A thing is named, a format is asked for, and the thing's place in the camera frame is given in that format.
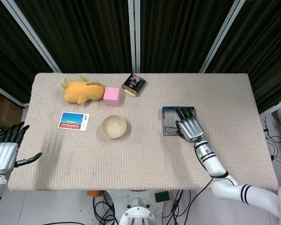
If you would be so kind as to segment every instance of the black curtain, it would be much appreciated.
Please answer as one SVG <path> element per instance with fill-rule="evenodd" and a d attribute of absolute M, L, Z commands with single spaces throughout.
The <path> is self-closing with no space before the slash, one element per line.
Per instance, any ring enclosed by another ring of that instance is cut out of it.
<path fill-rule="evenodd" d="M 141 0 L 141 72 L 199 72 L 232 0 Z"/>
<path fill-rule="evenodd" d="M 281 101 L 281 0 L 246 1 L 207 68 L 248 73 L 260 113 Z"/>
<path fill-rule="evenodd" d="M 39 72 L 52 70 L 0 1 L 0 88 L 29 102 Z"/>
<path fill-rule="evenodd" d="M 63 73 L 132 71 L 127 0 L 17 0 Z"/>

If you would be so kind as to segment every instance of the pink cube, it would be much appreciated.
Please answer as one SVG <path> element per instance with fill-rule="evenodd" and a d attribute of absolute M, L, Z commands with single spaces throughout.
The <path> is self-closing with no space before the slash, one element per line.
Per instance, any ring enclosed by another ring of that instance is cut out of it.
<path fill-rule="evenodd" d="M 119 106 L 120 104 L 120 88 L 106 87 L 103 101 L 105 105 Z"/>

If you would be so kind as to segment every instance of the beige knit tablecloth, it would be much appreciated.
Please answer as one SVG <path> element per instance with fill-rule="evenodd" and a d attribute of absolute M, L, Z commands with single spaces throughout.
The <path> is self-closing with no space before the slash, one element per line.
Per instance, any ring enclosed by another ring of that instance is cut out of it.
<path fill-rule="evenodd" d="M 18 160 L 41 158 L 15 168 L 11 190 L 200 189 L 210 180 L 193 144 L 163 136 L 163 106 L 194 106 L 205 138 L 239 184 L 277 189 L 278 183 L 247 74 L 140 74 L 139 97 L 123 90 L 119 107 L 102 100 L 84 105 L 63 100 L 60 86 L 81 75 L 121 87 L 129 74 L 38 74 Z M 58 129 L 61 113 L 90 114 L 87 131 Z M 109 115 L 121 115 L 127 131 L 119 139 L 101 132 Z"/>

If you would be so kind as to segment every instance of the bowl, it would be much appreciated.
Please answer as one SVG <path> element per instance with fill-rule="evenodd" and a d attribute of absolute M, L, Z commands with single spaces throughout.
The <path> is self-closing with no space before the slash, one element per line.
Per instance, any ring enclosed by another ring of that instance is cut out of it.
<path fill-rule="evenodd" d="M 121 137 L 125 133 L 126 128 L 126 121 L 123 117 L 118 115 L 106 117 L 101 124 L 103 134 L 109 138 Z"/>

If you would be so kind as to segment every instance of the yellow plush toy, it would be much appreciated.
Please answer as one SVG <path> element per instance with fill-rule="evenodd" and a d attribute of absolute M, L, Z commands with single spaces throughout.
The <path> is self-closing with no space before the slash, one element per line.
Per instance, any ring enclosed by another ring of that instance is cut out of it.
<path fill-rule="evenodd" d="M 73 102 L 79 105 L 84 104 L 87 100 L 99 100 L 103 98 L 105 87 L 99 82 L 87 82 L 79 76 L 78 80 L 61 83 L 66 89 L 65 101 Z"/>

